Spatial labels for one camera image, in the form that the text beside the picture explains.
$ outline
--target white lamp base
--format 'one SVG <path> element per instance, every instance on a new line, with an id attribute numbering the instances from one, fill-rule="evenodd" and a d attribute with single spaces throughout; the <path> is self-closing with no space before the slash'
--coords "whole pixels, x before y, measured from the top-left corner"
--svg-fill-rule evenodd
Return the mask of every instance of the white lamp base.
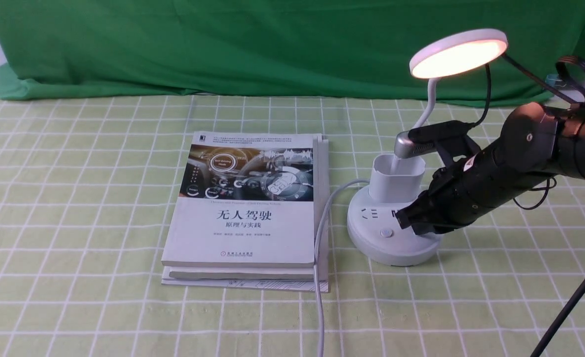
<path id="1" fill-rule="evenodd" d="M 401 229 L 392 210 L 405 203 L 379 203 L 369 195 L 369 186 L 359 190 L 348 208 L 348 233 L 363 254 L 388 266 L 415 266 L 433 257 L 440 246 L 437 235 L 417 236 L 411 228 Z"/>

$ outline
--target table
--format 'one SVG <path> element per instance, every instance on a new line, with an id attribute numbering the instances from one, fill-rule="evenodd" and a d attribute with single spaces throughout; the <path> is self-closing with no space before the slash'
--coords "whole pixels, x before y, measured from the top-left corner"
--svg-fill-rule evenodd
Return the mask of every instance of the table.
<path id="1" fill-rule="evenodd" d="M 409 100 L 327 98 L 0 101 L 0 356 L 314 356 L 312 294 L 161 285 L 191 134 L 323 132 L 336 187 L 369 177 L 421 111 Z M 481 147 L 510 111 L 492 109 L 471 132 Z M 480 114 L 438 104 L 431 120 Z M 441 165 L 425 159 L 424 185 Z M 531 212 L 498 208 L 410 268 L 354 248 L 353 193 L 332 212 L 326 357 L 528 356 L 585 275 L 583 181 L 559 178 Z M 585 356 L 585 298 L 548 352 Z"/>

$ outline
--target power button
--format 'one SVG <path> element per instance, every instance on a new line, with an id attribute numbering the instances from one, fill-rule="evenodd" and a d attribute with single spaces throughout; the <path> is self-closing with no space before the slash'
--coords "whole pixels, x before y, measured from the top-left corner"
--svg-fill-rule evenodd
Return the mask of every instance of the power button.
<path id="1" fill-rule="evenodd" d="M 394 231 L 392 229 L 389 229 L 389 228 L 381 229 L 381 237 L 389 238 L 393 235 L 394 235 Z"/>

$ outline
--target book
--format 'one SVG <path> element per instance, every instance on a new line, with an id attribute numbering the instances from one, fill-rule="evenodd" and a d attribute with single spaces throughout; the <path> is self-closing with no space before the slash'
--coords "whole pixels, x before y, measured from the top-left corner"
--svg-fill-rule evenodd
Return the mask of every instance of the book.
<path id="1" fill-rule="evenodd" d="M 256 269 L 308 276 L 322 142 L 318 134 L 194 133 L 163 266 L 180 278 L 263 277 Z"/>
<path id="2" fill-rule="evenodd" d="M 314 176 L 314 230 L 317 232 L 321 215 L 330 194 L 328 140 L 320 138 Z M 321 292 L 329 292 L 329 222 L 324 225 L 319 245 L 318 277 Z M 166 266 L 163 269 L 163 285 L 222 287 L 235 289 L 269 289 L 312 292 L 315 289 L 313 269 L 310 268 L 191 268 Z"/>
<path id="3" fill-rule="evenodd" d="M 291 292 L 313 292 L 315 283 L 312 280 L 180 280 L 170 278 L 170 269 L 163 269 L 163 285 L 174 285 L 181 287 L 210 287 L 210 288 L 229 288 L 229 289 L 257 289 L 257 290 L 287 290 Z M 322 293 L 330 292 L 329 280 L 319 282 L 319 290 Z"/>

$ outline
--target white cable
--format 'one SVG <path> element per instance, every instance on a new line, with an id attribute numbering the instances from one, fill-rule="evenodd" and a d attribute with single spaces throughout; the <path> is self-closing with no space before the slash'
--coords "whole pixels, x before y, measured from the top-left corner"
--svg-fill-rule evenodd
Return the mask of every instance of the white cable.
<path id="1" fill-rule="evenodd" d="M 325 338 L 325 323 L 324 323 L 324 307 L 321 302 L 321 289 L 319 288 L 319 247 L 321 246 L 321 238 L 323 236 L 324 225 L 326 224 L 328 213 L 330 212 L 330 207 L 332 206 L 332 201 L 334 196 L 348 188 L 349 186 L 355 185 L 356 183 L 370 183 L 370 180 L 365 180 L 363 178 L 358 178 L 356 180 L 349 181 L 348 183 L 343 183 L 340 185 L 338 189 L 334 190 L 328 200 L 326 205 L 324 206 L 324 212 L 321 215 L 321 220 L 319 221 L 319 226 L 317 229 L 317 235 L 315 236 L 315 264 L 313 266 L 313 278 L 315 280 L 315 296 L 317 298 L 317 312 L 319 316 L 319 339 L 317 343 L 317 357 L 323 357 L 324 355 L 324 338 Z"/>
<path id="2" fill-rule="evenodd" d="M 440 78 L 431 78 L 427 83 L 427 106 L 424 108 L 424 112 L 418 118 L 418 121 L 415 122 L 412 129 L 420 128 L 424 122 L 427 121 L 429 115 L 431 115 L 431 111 L 433 111 L 433 106 L 436 105 L 436 84 L 440 81 Z"/>

